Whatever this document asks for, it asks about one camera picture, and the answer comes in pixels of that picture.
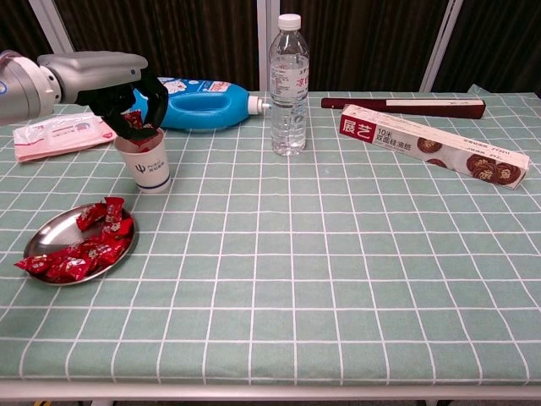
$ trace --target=cookie picture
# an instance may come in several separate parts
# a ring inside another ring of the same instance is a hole
[[[447,165],[445,164],[445,162],[443,162],[443,161],[441,161],[440,159],[437,159],[437,158],[431,158],[427,162],[431,163],[433,165],[438,165],[439,167],[447,168]]]
[[[426,138],[419,138],[417,140],[417,148],[427,154],[432,154],[439,151],[442,144],[436,141],[427,140]]]
[[[500,170],[493,163],[483,163],[473,169],[472,176],[492,184],[498,183],[500,180]]]
[[[510,163],[499,163],[496,165],[500,171],[500,178],[498,184],[512,184],[521,176],[520,168]]]
[[[487,163],[496,163],[496,160],[487,158],[486,156],[473,154],[466,161],[466,166],[470,172],[473,172],[478,165],[485,165]]]

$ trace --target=white paper cup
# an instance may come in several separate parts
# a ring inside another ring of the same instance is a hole
[[[159,130],[156,137],[142,146],[122,137],[117,137],[114,145],[122,155],[141,192],[160,193],[170,186],[171,174],[163,131]],[[139,152],[144,148],[150,148],[150,150]]]

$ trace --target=metal plate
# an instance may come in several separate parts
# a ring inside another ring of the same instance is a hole
[[[24,256],[36,256],[51,254],[54,251],[61,250],[71,244],[76,244],[83,239],[87,239],[94,235],[98,235],[101,232],[101,227],[103,222],[97,222],[93,224],[90,228],[85,231],[80,231],[77,227],[75,219],[81,214],[81,212],[88,206],[92,204],[75,207],[74,209],[65,211],[64,213],[59,214],[53,219],[49,220],[43,227],[41,227],[36,234],[30,239],[26,245]],[[70,281],[65,283],[54,283],[47,280],[42,275],[33,275],[29,273],[33,278],[38,279],[44,283],[55,286],[64,286],[64,285],[75,285],[77,283],[83,283],[89,281],[95,277],[99,277],[101,274],[111,270],[113,267],[121,263],[128,252],[130,252],[134,246],[137,244],[137,224],[132,215],[123,209],[123,217],[130,217],[134,225],[132,226],[132,232],[130,234],[131,241],[128,248],[120,255],[118,260],[107,267],[97,268],[91,274],[87,275],[80,281]]]

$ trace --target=tablecloth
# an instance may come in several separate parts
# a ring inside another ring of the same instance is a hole
[[[322,96],[481,96],[480,120],[405,117],[533,164],[516,190],[486,184],[338,134]],[[158,195],[139,193],[112,145],[16,164],[16,126],[1,127],[0,379],[541,382],[533,93],[311,92],[307,148],[289,158],[270,124],[168,130],[173,184]],[[104,195],[139,224],[118,269],[57,288],[13,266],[49,218]]]

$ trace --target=box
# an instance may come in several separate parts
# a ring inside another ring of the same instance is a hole
[[[354,105],[342,111],[340,133],[509,189],[530,165],[527,155]]]

